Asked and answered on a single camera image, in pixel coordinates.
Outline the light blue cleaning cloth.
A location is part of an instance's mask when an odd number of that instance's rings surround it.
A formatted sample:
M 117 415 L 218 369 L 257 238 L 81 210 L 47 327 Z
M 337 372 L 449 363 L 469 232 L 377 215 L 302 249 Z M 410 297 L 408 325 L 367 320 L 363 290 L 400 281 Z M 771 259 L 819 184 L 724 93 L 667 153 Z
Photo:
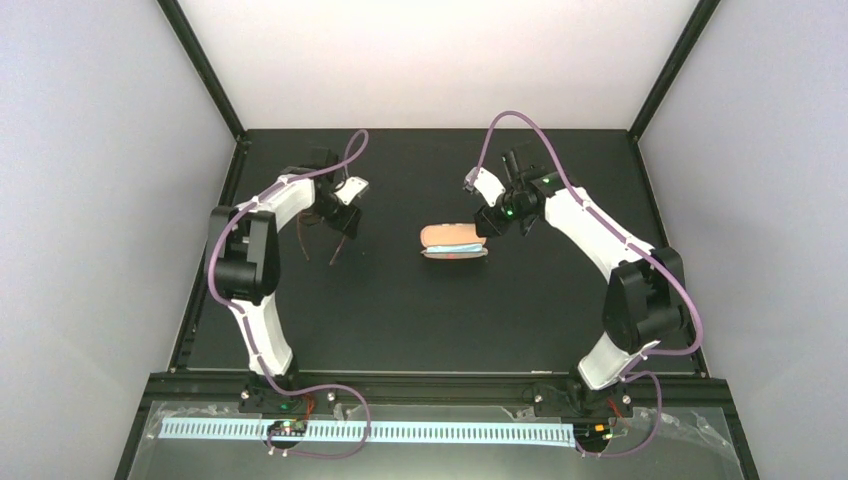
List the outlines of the light blue cleaning cloth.
M 433 245 L 426 247 L 423 255 L 432 258 L 476 258 L 488 254 L 482 243 L 466 243 L 453 245 Z

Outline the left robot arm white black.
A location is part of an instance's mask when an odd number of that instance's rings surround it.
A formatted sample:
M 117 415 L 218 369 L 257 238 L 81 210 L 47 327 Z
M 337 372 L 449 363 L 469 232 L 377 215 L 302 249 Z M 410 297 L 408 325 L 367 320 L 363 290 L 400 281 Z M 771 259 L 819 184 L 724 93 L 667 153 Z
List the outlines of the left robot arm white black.
M 336 153 L 316 147 L 307 164 L 285 168 L 266 190 L 212 210 L 204 274 L 213 299 L 235 318 L 247 350 L 247 411 L 289 414 L 314 403 L 311 395 L 296 392 L 296 359 L 277 309 L 280 230 L 289 222 L 298 228 L 323 224 L 353 240 L 362 217 L 355 200 L 367 187 L 346 172 Z

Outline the pink transparent sunglasses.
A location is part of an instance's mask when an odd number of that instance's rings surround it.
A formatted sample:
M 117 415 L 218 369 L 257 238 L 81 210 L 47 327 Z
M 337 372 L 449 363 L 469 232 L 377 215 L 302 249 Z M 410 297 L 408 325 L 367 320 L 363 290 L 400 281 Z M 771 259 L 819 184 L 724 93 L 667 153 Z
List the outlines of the pink transparent sunglasses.
M 295 235 L 306 262 L 324 260 L 329 267 L 340 263 L 344 249 L 352 242 L 346 234 L 332 230 L 317 213 L 306 211 L 296 216 Z

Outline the brown plaid glasses case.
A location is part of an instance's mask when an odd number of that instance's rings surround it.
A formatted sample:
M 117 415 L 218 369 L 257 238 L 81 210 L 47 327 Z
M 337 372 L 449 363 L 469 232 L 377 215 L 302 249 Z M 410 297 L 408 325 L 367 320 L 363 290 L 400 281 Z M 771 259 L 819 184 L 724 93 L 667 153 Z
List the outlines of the brown plaid glasses case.
M 475 227 L 473 223 L 442 223 L 427 225 L 420 231 L 420 242 L 422 245 L 421 254 L 426 247 L 433 245 L 482 243 L 486 247 L 486 238 L 480 238 L 475 234 Z M 425 255 L 423 256 L 433 260 L 469 260 L 485 257 L 432 258 Z

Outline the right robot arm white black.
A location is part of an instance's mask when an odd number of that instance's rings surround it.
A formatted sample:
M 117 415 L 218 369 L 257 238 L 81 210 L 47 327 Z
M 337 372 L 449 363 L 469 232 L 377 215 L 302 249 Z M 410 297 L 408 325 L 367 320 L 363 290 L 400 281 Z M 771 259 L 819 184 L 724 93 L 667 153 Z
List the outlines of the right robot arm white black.
M 603 332 L 566 381 L 569 407 L 585 419 L 598 417 L 610 404 L 613 385 L 661 341 L 691 320 L 680 288 L 683 263 L 670 247 L 655 248 L 623 229 L 582 187 L 543 168 L 519 166 L 517 152 L 502 158 L 508 181 L 482 166 L 464 179 L 467 191 L 485 204 L 474 215 L 480 237 L 502 236 L 513 224 L 528 234 L 542 219 L 564 234 L 607 282 L 602 309 Z

